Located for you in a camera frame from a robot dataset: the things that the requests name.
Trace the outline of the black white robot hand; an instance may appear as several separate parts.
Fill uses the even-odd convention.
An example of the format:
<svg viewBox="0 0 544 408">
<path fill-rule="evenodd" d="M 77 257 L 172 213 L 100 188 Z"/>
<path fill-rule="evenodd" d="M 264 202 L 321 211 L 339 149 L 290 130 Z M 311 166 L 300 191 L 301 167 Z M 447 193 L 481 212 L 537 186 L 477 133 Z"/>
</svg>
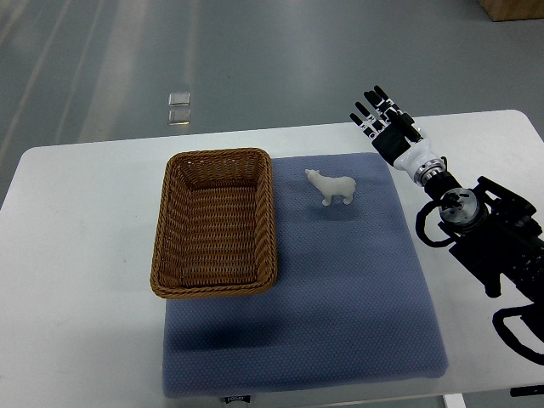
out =
<svg viewBox="0 0 544 408">
<path fill-rule="evenodd" d="M 406 172 L 420 186 L 446 170 L 445 159 L 431 151 L 415 120 L 379 86 L 364 96 L 371 108 L 357 101 L 359 112 L 349 117 L 389 166 Z"/>
</svg>

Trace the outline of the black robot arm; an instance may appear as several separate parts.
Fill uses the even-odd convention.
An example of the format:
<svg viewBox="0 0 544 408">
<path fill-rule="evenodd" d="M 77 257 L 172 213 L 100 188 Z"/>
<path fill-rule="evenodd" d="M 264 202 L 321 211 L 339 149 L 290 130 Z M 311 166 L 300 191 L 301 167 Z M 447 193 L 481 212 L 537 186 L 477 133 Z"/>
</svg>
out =
<svg viewBox="0 0 544 408">
<path fill-rule="evenodd" d="M 504 275 L 530 301 L 543 301 L 543 231 L 530 202 L 484 176 L 464 189 L 439 167 L 419 183 L 432 198 L 416 216 L 423 243 L 448 247 L 490 298 L 502 294 Z"/>
</svg>

